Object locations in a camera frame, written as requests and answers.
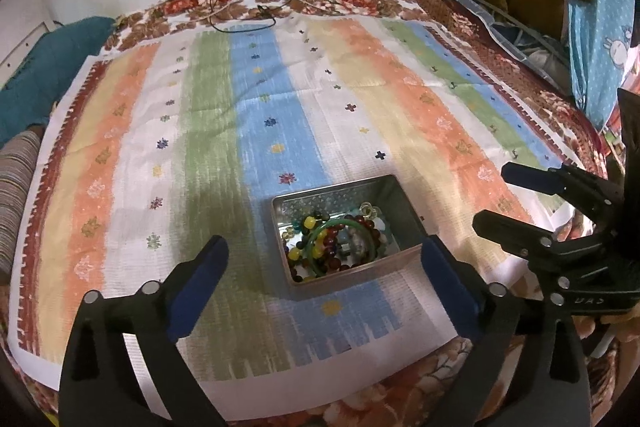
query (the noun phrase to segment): red bead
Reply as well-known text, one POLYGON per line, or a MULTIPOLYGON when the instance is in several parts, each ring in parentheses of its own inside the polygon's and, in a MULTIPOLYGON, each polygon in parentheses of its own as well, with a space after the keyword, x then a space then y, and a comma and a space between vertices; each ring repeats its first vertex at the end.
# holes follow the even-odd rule
POLYGON ((329 265, 329 268, 331 268, 332 270, 339 270, 340 266, 342 265, 342 263, 340 262, 340 259, 336 259, 335 257, 332 257, 331 259, 329 259, 329 261, 327 261, 327 264, 329 265))

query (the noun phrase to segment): green stripe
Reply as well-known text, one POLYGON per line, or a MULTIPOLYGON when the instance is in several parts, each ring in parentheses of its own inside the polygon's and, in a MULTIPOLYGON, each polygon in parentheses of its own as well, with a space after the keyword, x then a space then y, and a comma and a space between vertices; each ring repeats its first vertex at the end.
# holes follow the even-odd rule
MULTIPOLYGON (((446 85, 451 82, 456 84, 456 89, 450 89, 449 92, 462 100, 468 110, 494 135, 503 149, 518 151, 518 163, 542 169, 542 165, 527 147, 527 144, 514 128, 476 91, 472 82, 458 74, 446 60, 425 45, 406 24, 393 21, 383 21, 383 24, 390 30, 390 35, 407 47, 424 67, 428 70, 431 70, 432 66, 436 68, 437 71, 433 72, 434 76, 444 80, 446 85)), ((562 204, 562 200, 556 196, 539 194, 538 197, 550 212, 555 212, 562 204)))
POLYGON ((242 183, 228 36, 207 32, 192 46, 183 89, 178 145, 184 162, 174 217, 183 260, 192 259, 214 235, 229 245, 229 265, 188 338, 187 359, 201 380, 229 380, 289 368, 266 313, 249 197, 242 183))

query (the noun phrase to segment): bed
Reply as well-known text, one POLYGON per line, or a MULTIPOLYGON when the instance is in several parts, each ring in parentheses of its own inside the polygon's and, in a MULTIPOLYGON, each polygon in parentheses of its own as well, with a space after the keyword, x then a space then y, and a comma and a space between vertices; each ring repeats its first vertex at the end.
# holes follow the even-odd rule
MULTIPOLYGON (((427 232, 486 280, 530 295, 526 266, 477 238, 471 217, 490 208, 559 237, 588 233, 562 201, 507 186, 499 170, 572 162, 606 176, 600 137, 454 0, 215 8, 210 17, 210 0, 167 0, 122 17, 76 76, 40 150, 11 295, 1 299, 3 348, 55 418, 81 296, 162 280, 219 233, 230 243, 228 273, 178 347, 226 419, 418 425, 472 347, 419 266, 293 301, 264 202, 393 173, 427 232), (347 378, 367 360, 370 370, 347 378), (292 393, 302 381, 319 385, 292 393)), ((521 343, 484 413, 499 406, 521 343)), ((590 362, 594 410, 613 392, 617 349, 590 362)), ((162 412, 152 387, 143 392, 162 412)))

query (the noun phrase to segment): yellow stripe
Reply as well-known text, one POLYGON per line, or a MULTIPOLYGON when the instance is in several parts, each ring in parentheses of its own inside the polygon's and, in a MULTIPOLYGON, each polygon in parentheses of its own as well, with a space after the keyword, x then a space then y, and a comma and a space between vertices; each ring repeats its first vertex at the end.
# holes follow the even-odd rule
POLYGON ((60 175, 51 195, 47 217, 42 228, 40 266, 36 290, 36 313, 40 336, 40 356, 51 362, 62 363, 68 331, 60 327, 64 302, 64 274, 68 269, 67 250, 72 228, 72 214, 76 187, 89 162, 95 159, 100 141, 96 128, 108 111, 113 110, 104 101, 110 100, 120 77, 127 70, 130 57, 116 58, 107 69, 103 80, 95 88, 91 99, 71 139, 60 166, 60 175))
POLYGON ((402 187, 418 213, 425 217, 426 223, 436 224, 438 235, 460 261, 472 264, 480 273, 498 266, 508 254, 476 235, 471 227, 474 210, 436 146, 414 128, 393 90, 386 87, 373 67, 352 54, 347 42, 338 32, 333 32, 329 24, 311 20, 308 27, 321 41, 335 72, 362 102, 389 147, 402 187))

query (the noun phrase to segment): striped fabric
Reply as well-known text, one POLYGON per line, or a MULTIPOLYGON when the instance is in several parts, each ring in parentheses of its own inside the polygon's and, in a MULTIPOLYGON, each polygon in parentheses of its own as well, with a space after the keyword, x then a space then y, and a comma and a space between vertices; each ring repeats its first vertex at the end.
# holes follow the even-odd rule
POLYGON ((39 149, 40 138, 27 130, 0 150, 0 284, 11 279, 15 242, 39 149))

